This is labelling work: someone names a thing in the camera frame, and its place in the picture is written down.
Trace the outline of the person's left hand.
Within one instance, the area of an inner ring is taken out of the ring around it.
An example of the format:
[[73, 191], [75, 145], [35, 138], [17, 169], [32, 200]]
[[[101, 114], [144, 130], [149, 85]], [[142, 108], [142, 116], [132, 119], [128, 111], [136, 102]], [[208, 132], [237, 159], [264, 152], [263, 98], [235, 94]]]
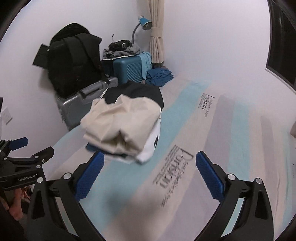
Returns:
[[10, 215], [16, 221], [19, 221], [23, 217], [23, 211], [21, 208], [22, 193], [23, 192], [21, 188], [14, 190], [14, 198], [11, 206], [9, 206], [7, 202], [1, 197], [1, 203], [4, 206], [5, 211], [9, 211]]

